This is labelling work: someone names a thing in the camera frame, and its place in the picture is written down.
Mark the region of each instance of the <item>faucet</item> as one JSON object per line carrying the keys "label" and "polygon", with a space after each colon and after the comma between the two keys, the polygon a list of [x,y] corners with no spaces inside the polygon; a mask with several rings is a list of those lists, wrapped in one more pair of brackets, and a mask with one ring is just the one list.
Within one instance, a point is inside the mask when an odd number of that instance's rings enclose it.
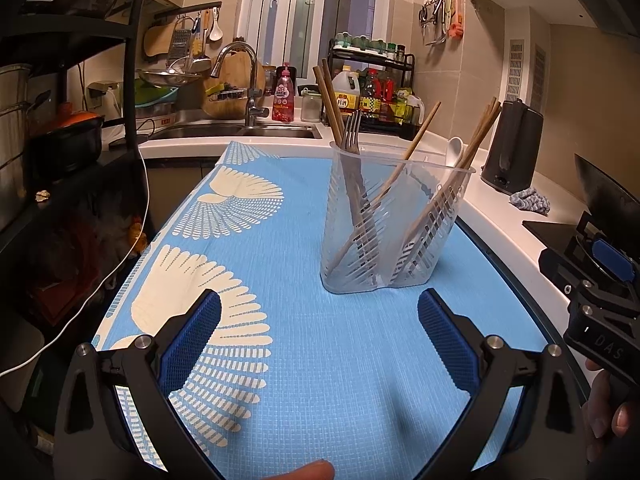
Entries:
{"label": "faucet", "polygon": [[213,66],[213,70],[211,71],[211,77],[217,78],[220,76],[222,62],[225,60],[226,55],[232,50],[244,50],[251,59],[251,77],[249,79],[249,89],[247,92],[248,99],[246,101],[246,110],[244,112],[244,126],[246,128],[250,128],[251,126],[255,126],[256,117],[269,116],[268,108],[260,108],[255,105],[255,98],[260,97],[262,95],[262,91],[256,88],[258,79],[258,57],[255,55],[253,47],[244,41],[233,41],[228,45],[225,45],[218,53],[218,58]]}

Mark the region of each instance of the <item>blue table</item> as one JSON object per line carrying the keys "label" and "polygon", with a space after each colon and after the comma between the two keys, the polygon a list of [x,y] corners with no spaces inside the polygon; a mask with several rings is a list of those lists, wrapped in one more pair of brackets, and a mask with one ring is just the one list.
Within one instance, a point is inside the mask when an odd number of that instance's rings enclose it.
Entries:
{"label": "blue table", "polygon": [[[203,288],[220,293],[219,328],[170,400],[228,480],[319,458],[334,464],[338,480],[411,479],[468,402],[418,322],[426,286],[340,296],[322,288],[330,167],[232,142],[141,257],[94,338],[98,349],[127,346],[187,310]],[[485,335],[545,347],[458,227],[428,286]],[[143,456],[161,465],[128,391],[118,394]],[[495,458],[519,395],[510,392],[478,465]]]}

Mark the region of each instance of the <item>clear plastic basket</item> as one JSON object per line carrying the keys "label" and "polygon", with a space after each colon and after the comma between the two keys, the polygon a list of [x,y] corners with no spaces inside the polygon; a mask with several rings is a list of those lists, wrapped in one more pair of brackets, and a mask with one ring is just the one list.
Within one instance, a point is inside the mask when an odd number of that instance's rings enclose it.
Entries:
{"label": "clear plastic basket", "polygon": [[426,283],[475,171],[448,168],[441,153],[416,150],[404,161],[404,149],[378,144],[361,142],[360,155],[333,142],[332,150],[324,288],[347,294]]}

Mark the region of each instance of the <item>pink soap bottle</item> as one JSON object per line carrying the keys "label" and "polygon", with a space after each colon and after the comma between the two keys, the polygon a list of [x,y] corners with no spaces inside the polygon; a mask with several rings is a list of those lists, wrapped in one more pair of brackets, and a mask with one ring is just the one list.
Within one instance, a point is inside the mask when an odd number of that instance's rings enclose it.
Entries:
{"label": "pink soap bottle", "polygon": [[290,123],[293,121],[294,99],[293,81],[289,74],[289,63],[284,64],[282,76],[276,85],[276,91],[273,95],[273,112],[271,118],[274,121]]}

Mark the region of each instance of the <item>rag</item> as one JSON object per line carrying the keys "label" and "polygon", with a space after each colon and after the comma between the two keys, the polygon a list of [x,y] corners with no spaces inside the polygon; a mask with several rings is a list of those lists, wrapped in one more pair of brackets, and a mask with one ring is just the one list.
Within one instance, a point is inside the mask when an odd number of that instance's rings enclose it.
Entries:
{"label": "rag", "polygon": [[521,211],[533,211],[541,215],[548,215],[551,204],[546,196],[540,195],[535,187],[529,187],[512,194],[509,197],[511,205],[516,206]]}

